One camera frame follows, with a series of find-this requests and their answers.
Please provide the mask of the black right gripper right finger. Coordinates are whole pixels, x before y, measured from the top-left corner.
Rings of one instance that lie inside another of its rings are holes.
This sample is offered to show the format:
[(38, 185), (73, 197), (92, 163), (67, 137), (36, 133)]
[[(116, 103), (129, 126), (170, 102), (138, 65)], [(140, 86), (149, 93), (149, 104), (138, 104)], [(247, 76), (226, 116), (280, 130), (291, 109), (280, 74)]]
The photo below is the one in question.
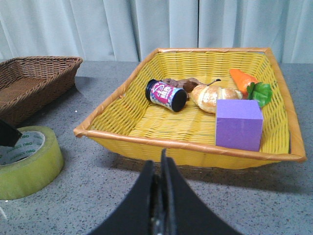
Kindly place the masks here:
[(174, 160), (161, 152), (160, 182), (167, 235), (239, 235), (189, 187)]

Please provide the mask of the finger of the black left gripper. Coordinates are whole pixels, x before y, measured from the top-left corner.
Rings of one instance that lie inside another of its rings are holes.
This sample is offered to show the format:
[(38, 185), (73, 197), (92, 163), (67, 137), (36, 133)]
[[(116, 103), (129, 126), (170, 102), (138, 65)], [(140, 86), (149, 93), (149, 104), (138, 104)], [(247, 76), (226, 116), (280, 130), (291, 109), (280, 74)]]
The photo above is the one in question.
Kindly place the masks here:
[(0, 120), (1, 146), (14, 147), (21, 136), (22, 133), (17, 128), (2, 119)]

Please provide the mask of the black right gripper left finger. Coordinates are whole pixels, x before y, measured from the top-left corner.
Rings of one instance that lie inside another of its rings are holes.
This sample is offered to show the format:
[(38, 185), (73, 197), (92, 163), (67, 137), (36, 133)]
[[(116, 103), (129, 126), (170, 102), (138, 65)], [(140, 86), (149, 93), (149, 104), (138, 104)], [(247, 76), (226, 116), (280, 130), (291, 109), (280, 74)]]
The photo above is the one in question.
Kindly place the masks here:
[(155, 166), (147, 161), (130, 192), (91, 235), (149, 235)]

